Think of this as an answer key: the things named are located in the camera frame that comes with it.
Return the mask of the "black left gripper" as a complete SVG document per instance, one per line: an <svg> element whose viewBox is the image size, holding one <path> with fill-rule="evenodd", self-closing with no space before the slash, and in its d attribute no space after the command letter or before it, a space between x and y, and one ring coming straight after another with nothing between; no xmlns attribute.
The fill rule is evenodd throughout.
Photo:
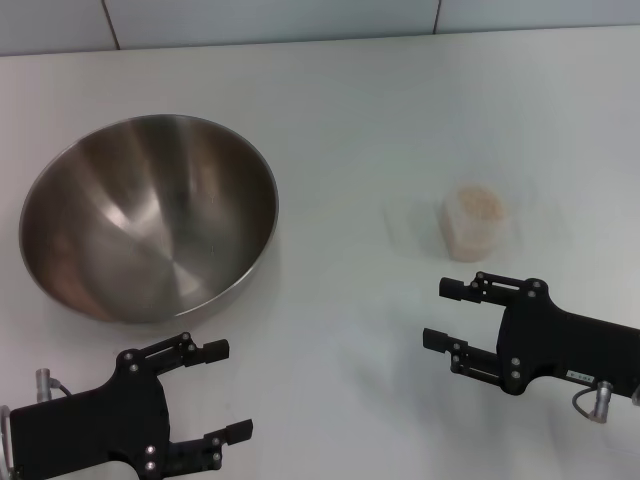
<svg viewBox="0 0 640 480"><path fill-rule="evenodd" d="M228 425L201 439L169 443L168 408L157 376L229 355L227 340L198 346L184 332L120 354L113 375L98 388L12 411L15 470L68 474L118 461L138 474L160 474L166 453L168 473L219 470L223 446L250 440L253 421Z"/></svg>

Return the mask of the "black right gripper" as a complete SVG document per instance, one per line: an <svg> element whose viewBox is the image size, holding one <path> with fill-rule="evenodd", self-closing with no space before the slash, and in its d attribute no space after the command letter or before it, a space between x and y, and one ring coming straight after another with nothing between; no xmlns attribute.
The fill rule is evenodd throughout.
<svg viewBox="0 0 640 480"><path fill-rule="evenodd" d="M442 277L439 295L506 306L497 355L444 332L423 329L423 347L449 354L454 374L502 386L511 395L523 394L540 377L591 387L607 381L615 394L628 398L639 386L639 331L562 310L542 280L486 272L477 272L469 284Z"/></svg>

